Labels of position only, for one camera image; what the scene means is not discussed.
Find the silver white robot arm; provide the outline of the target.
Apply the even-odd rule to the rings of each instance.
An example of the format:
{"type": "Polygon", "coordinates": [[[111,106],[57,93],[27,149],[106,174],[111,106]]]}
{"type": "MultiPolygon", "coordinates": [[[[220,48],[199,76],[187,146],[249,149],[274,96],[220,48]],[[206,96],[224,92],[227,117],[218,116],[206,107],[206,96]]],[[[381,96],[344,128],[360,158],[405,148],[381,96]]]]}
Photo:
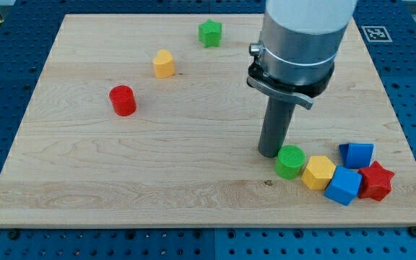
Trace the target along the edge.
{"type": "Polygon", "coordinates": [[[309,109],[334,71],[356,0],[267,0],[259,41],[249,53],[250,87],[309,109]]]}

